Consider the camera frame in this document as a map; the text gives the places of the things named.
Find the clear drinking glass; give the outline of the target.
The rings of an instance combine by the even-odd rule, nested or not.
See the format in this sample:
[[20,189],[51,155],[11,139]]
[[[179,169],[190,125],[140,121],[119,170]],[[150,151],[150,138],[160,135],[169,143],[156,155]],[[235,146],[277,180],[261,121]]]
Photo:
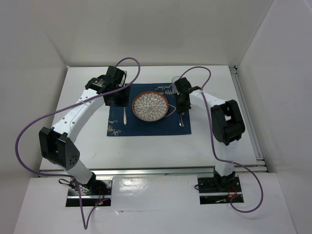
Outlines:
[[175,76],[172,78],[172,92],[173,92],[173,94],[179,95],[179,91],[175,85],[175,82],[178,81],[179,79],[180,79],[180,76]]

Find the silver table knife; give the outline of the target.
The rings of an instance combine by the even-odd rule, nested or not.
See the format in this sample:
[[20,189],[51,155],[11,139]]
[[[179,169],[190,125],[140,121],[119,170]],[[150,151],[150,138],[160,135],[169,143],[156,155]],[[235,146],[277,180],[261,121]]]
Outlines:
[[180,127],[184,127],[184,123],[183,123],[183,117],[182,117],[183,113],[179,113],[178,118],[179,118],[179,125]]

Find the silver fork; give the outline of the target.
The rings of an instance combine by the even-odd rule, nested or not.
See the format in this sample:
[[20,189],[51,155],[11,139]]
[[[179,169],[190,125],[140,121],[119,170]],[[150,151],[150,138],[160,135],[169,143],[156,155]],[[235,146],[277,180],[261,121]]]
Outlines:
[[123,108],[123,123],[124,125],[127,124],[127,114],[126,114],[126,107]]

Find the blue fish placemat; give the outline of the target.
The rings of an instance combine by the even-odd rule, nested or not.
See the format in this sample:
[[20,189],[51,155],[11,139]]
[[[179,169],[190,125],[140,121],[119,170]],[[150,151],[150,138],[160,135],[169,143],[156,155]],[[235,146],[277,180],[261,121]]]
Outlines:
[[[163,94],[169,109],[165,117],[158,121],[146,122],[135,116],[132,110],[134,99],[141,93],[155,91]],[[189,135],[191,131],[190,115],[185,112],[184,127],[180,127],[176,111],[176,98],[170,83],[133,84],[130,90],[129,106],[126,109],[127,124],[123,123],[123,108],[111,107],[109,110],[107,136],[108,137],[135,137],[135,136],[175,136]]]

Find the floral ceramic plate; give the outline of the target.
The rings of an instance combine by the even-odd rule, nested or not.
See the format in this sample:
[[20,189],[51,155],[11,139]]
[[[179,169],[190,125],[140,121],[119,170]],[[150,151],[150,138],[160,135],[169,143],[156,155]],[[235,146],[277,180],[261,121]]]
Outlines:
[[132,110],[137,118],[146,122],[158,121],[165,117],[169,109],[166,97],[158,92],[139,94],[133,101]]

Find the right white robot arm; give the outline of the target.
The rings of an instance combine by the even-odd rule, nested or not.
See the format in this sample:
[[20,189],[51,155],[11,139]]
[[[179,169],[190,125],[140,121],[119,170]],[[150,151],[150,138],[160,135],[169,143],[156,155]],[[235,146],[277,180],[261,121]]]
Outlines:
[[221,152],[216,156],[213,186],[224,191],[230,184],[229,178],[234,177],[234,155],[238,141],[245,132],[245,124],[238,103],[235,100],[222,100],[202,91],[199,86],[192,86],[186,78],[174,77],[172,91],[175,96],[176,111],[179,113],[179,124],[182,114],[197,106],[209,113],[209,125],[212,142],[217,141]]

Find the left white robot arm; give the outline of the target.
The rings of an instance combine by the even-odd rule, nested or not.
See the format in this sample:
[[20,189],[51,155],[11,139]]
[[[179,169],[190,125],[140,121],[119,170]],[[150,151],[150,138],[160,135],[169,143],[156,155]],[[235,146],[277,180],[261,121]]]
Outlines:
[[79,183],[79,189],[86,195],[96,190],[96,176],[79,159],[80,152],[75,141],[91,116],[105,101],[130,90],[129,87],[108,97],[98,95],[117,90],[125,85],[127,72],[109,66],[106,74],[92,78],[85,85],[77,106],[51,128],[43,127],[39,132],[41,155],[44,159],[62,168]]

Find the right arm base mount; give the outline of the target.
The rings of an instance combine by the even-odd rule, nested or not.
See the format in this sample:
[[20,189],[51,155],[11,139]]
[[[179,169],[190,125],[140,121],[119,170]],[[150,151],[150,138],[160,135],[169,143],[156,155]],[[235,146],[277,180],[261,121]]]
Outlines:
[[226,204],[244,203],[240,180],[238,176],[230,181],[221,183],[216,176],[198,177],[194,189],[199,192],[199,201],[201,205],[206,204]]

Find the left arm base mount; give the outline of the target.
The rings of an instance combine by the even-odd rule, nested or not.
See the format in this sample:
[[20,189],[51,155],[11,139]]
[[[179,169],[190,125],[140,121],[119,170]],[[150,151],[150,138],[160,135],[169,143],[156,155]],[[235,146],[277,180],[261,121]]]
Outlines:
[[[66,185],[68,187],[66,207],[79,207],[79,195],[78,188],[74,181],[66,180],[61,178],[58,180],[59,184]],[[92,207],[98,204],[98,206],[111,206],[111,193],[112,193],[112,178],[105,178],[102,180],[104,185],[101,188],[96,188],[94,192],[82,187],[80,187],[81,200],[83,207]]]

